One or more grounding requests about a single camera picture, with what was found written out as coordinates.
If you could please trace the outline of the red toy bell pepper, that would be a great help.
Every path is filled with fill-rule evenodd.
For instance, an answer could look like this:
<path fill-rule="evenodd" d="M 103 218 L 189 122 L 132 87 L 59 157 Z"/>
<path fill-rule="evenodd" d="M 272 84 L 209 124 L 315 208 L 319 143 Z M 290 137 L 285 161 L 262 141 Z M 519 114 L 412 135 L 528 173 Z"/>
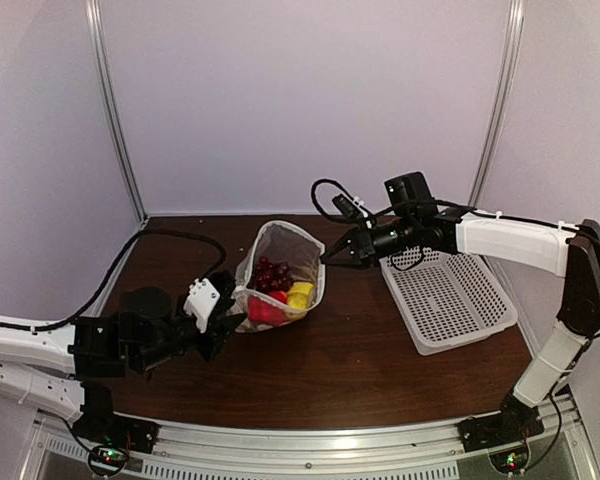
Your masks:
<path fill-rule="evenodd" d="M 287 321 L 283 310 L 275 307 L 264 300 L 251 296 L 247 302 L 248 319 L 252 323 L 265 324 L 269 326 L 280 326 Z"/>

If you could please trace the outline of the yellow toy lemon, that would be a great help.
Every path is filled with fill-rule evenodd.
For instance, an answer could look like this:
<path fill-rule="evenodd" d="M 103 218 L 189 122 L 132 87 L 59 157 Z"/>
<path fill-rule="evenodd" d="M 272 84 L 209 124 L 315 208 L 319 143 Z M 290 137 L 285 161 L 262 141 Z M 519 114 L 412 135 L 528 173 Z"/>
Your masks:
<path fill-rule="evenodd" d="M 287 292 L 286 304 L 296 310 L 307 310 L 311 303 L 314 285 L 310 282 L 296 281 Z"/>

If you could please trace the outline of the clear polka dot zip bag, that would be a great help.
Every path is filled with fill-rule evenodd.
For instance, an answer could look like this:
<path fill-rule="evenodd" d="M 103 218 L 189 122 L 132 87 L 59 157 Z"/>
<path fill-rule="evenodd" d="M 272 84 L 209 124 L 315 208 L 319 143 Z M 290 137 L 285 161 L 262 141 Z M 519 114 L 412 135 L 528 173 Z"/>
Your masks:
<path fill-rule="evenodd" d="M 256 333 L 305 318 L 322 302 L 326 246 L 301 227 L 283 220 L 264 223 L 236 268 L 235 313 L 246 319 L 240 333 Z"/>

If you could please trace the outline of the dark red toy grapes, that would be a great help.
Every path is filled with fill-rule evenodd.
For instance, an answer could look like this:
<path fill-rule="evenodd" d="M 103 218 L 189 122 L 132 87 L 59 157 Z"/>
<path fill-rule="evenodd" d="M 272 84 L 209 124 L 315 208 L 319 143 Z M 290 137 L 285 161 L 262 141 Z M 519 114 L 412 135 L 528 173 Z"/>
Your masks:
<path fill-rule="evenodd" d="M 293 285 L 291 268 L 287 262 L 272 262 L 268 257 L 259 257 L 254 265 L 250 286 L 255 290 L 269 293 L 288 291 Z"/>

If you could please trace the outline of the white toy cauliflower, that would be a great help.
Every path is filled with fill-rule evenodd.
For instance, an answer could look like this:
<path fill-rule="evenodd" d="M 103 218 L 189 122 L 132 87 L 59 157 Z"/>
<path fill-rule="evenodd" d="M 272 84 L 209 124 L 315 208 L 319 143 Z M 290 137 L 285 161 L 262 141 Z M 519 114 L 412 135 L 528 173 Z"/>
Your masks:
<path fill-rule="evenodd" d="M 273 328 L 277 328 L 277 325 L 271 325 L 271 324 L 267 324 L 267 323 L 258 323 L 258 322 L 252 322 L 250 320 L 245 320 L 244 322 L 242 322 L 239 325 L 239 327 L 237 328 L 237 331 L 239 333 L 258 333 L 258 332 L 268 331 Z"/>

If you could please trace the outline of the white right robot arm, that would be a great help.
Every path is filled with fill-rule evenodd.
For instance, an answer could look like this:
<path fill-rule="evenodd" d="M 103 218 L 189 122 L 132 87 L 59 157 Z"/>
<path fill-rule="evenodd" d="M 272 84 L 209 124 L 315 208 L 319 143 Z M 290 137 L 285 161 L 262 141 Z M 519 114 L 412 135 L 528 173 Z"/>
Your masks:
<path fill-rule="evenodd" d="M 600 225 L 554 224 L 436 199 L 424 175 L 412 172 L 385 182 L 388 208 L 364 211 L 347 191 L 333 200 L 331 222 L 349 226 L 321 256 L 327 266 L 365 269 L 409 248 L 471 254 L 531 266 L 564 281 L 557 321 L 541 352 L 503 399 L 492 430 L 515 440 L 533 410 L 600 338 Z"/>

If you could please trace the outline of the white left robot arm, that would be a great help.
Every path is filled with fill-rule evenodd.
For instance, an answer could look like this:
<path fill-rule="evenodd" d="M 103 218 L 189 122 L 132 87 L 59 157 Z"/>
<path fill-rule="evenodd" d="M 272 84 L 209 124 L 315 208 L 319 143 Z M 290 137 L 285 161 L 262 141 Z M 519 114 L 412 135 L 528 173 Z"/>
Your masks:
<path fill-rule="evenodd" d="M 107 378 L 148 374 L 191 350 L 211 361 L 246 316 L 235 307 L 234 278 L 195 280 L 173 301 L 157 287 L 121 294 L 110 316 L 57 323 L 0 316 L 0 394 L 84 422 L 103 444 L 124 433 Z"/>

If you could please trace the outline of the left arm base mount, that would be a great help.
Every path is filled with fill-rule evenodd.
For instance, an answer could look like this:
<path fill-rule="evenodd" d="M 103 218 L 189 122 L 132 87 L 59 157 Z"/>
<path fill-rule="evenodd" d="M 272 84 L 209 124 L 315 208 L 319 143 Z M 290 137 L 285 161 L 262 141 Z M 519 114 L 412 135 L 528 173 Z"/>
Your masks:
<path fill-rule="evenodd" d="M 108 420 L 89 420 L 83 415 L 73 424 L 66 421 L 65 426 L 86 451 L 88 468 L 99 477 L 121 473 L 132 453 L 151 454 L 160 429 L 155 422 L 117 414 Z"/>

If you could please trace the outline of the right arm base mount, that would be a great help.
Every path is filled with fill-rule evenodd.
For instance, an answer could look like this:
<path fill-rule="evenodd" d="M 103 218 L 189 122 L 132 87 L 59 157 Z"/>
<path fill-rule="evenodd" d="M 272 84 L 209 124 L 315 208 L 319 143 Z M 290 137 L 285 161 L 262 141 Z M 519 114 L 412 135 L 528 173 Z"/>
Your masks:
<path fill-rule="evenodd" d="M 538 416 L 516 427 L 502 413 L 468 417 L 457 424 L 465 453 L 485 451 L 491 467 L 499 474 L 522 474 L 530 465 L 532 437 L 544 433 Z"/>

